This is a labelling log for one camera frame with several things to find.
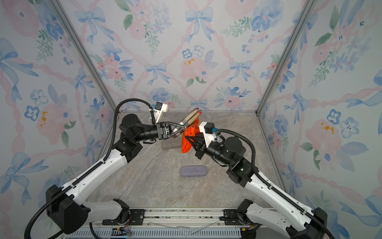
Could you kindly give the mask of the orange cleaning cloth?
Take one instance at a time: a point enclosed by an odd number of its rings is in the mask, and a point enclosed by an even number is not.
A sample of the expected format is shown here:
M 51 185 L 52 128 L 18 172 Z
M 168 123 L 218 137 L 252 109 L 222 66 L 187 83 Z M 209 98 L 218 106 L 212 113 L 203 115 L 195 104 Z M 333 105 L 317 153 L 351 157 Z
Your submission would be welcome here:
M 189 152 L 191 148 L 193 147 L 186 137 L 196 136 L 197 133 L 200 133 L 199 124 L 200 124 L 200 120 L 197 119 L 189 127 L 187 127 L 185 131 L 183 132 L 182 143 L 181 143 L 182 153 Z

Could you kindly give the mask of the grey eyeglass case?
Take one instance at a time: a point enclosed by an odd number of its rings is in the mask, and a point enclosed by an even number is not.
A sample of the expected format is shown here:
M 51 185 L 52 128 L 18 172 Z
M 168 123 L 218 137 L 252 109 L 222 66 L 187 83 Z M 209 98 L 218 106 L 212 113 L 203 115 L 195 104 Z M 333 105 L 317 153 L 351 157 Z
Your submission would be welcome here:
M 177 149 L 182 147 L 182 139 L 180 137 L 169 138 L 162 141 L 163 150 Z

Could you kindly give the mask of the plaid eyeglass case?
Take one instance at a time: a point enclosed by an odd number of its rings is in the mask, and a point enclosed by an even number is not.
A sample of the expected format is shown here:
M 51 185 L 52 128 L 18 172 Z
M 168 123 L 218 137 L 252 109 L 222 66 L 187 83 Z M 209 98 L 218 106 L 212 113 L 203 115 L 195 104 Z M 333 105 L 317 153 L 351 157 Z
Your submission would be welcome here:
M 200 114 L 202 113 L 202 110 L 199 108 L 193 109 L 187 116 L 185 116 L 179 124 L 183 124 L 183 127 L 177 127 L 177 128 L 184 128 L 187 129 L 190 125 L 192 125 L 194 122 L 199 119 Z

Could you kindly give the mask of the purple fabric eyeglass case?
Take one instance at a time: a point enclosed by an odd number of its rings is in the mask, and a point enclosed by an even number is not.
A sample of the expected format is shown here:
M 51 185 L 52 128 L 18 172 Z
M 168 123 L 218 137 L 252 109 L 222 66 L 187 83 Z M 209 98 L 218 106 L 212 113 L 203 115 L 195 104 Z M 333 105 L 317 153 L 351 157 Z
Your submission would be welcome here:
M 208 168 L 202 165 L 183 166 L 180 169 L 180 174 L 182 177 L 201 177 L 206 176 L 207 173 Z

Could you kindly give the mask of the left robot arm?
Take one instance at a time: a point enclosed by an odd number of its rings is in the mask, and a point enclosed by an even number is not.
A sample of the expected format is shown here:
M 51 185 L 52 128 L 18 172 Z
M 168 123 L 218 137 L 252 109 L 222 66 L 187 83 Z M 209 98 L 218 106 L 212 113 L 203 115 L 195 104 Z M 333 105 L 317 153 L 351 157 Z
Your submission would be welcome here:
M 186 122 L 163 121 L 152 125 L 143 124 L 135 114 L 126 115 L 119 126 L 120 139 L 111 147 L 106 159 L 100 159 L 93 167 L 64 185 L 50 187 L 46 199 L 58 199 L 47 208 L 47 215 L 65 234 L 71 234 L 84 224 L 111 220 L 123 225 L 131 218 L 129 206 L 120 199 L 89 203 L 88 196 L 109 176 L 124 167 L 143 148 L 141 142 L 153 143 L 180 134 Z

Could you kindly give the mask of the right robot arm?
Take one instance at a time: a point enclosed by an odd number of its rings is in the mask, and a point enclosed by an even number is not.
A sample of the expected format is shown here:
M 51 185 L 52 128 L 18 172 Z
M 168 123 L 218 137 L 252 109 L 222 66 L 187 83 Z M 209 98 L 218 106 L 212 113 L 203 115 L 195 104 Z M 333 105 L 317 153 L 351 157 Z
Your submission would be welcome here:
M 213 134 L 186 136 L 186 140 L 196 151 L 197 158 L 207 155 L 226 166 L 226 173 L 234 183 L 260 196 L 273 207 L 268 210 L 248 200 L 243 201 L 238 214 L 244 224 L 260 224 L 289 239 L 334 237 L 327 228 L 328 215 L 324 210 L 312 209 L 294 199 L 256 167 L 256 149 L 246 137 L 220 129 Z

